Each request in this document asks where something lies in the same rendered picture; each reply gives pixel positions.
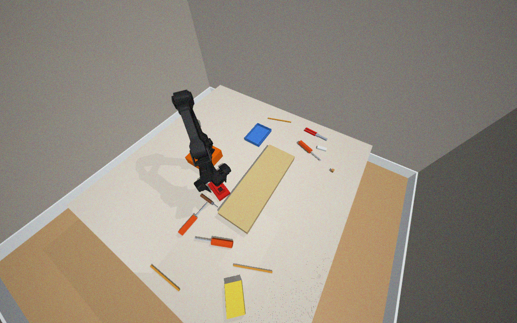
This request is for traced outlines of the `blue shallow tray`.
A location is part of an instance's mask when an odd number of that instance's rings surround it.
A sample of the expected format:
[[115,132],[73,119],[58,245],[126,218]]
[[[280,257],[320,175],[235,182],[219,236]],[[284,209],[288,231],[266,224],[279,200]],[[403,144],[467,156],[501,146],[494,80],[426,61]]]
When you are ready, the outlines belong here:
[[260,147],[262,142],[267,138],[267,136],[271,133],[272,129],[257,123],[256,126],[246,135],[245,140]]

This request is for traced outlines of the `orange-handled awl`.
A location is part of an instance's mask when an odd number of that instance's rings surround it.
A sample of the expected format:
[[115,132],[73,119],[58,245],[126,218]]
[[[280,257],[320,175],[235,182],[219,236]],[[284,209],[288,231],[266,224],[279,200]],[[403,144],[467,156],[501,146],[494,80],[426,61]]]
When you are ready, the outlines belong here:
[[205,240],[205,241],[211,241],[211,245],[217,245],[220,247],[228,247],[232,248],[233,240],[226,240],[226,239],[220,239],[220,238],[212,238],[212,240],[207,239],[200,239],[200,238],[194,238],[197,240]]
[[[307,146],[307,144],[305,144],[303,141],[299,141],[298,143],[300,146],[303,147],[303,149],[305,149],[308,153],[312,153],[312,149],[310,149],[309,146]],[[314,156],[316,156],[314,153],[312,153]],[[318,158],[318,156],[316,156]],[[319,159],[319,158],[318,158]],[[321,160],[321,159],[319,159]]]
[[[207,203],[203,206],[203,208],[207,205]],[[202,208],[202,209],[203,209]],[[202,210],[201,209],[201,210]],[[200,210],[200,211],[201,211]],[[198,214],[200,213],[200,211],[198,212]],[[196,216],[198,215],[192,215],[191,218],[189,218],[189,220],[184,224],[184,226],[181,227],[181,229],[178,231],[181,235],[184,235],[184,233],[189,229],[189,227],[191,227],[191,225],[196,221]]]

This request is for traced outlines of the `brown-handled awl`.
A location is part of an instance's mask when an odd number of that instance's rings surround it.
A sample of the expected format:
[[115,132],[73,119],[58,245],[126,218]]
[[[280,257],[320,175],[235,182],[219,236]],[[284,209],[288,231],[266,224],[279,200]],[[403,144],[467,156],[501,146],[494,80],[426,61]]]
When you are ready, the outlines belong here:
[[200,197],[202,197],[204,200],[206,200],[207,202],[209,202],[209,204],[212,204],[214,205],[214,202],[212,200],[210,200],[208,197],[204,196],[203,194],[200,195]]

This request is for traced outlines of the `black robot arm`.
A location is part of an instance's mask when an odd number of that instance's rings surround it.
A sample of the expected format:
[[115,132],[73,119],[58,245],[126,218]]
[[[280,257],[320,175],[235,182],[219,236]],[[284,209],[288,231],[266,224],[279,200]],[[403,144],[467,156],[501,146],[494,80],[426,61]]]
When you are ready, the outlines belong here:
[[[218,187],[224,182],[226,174],[224,171],[213,170],[211,159],[215,150],[212,148],[213,141],[201,130],[193,110],[193,95],[188,90],[175,92],[173,95],[171,101],[183,119],[190,140],[189,153],[194,166],[199,166],[200,180],[205,183],[213,182]],[[198,160],[195,161],[195,159]]]

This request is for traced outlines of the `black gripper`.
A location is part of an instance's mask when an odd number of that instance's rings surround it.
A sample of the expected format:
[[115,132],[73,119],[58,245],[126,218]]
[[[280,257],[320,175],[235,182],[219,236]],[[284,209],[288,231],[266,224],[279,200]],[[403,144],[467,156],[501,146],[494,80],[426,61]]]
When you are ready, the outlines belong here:
[[[221,166],[219,166],[219,170],[218,172],[222,172],[224,171],[224,173],[226,174],[226,178],[224,179],[224,182],[227,181],[227,175],[231,172],[231,168],[228,167],[228,165],[226,163],[222,164]],[[198,189],[199,192],[203,192],[204,190],[207,190],[208,192],[211,192],[210,189],[206,186],[207,183],[205,182],[202,182],[200,179],[197,180],[196,182],[194,182],[194,185],[195,187]],[[212,192],[211,192],[212,193]]]

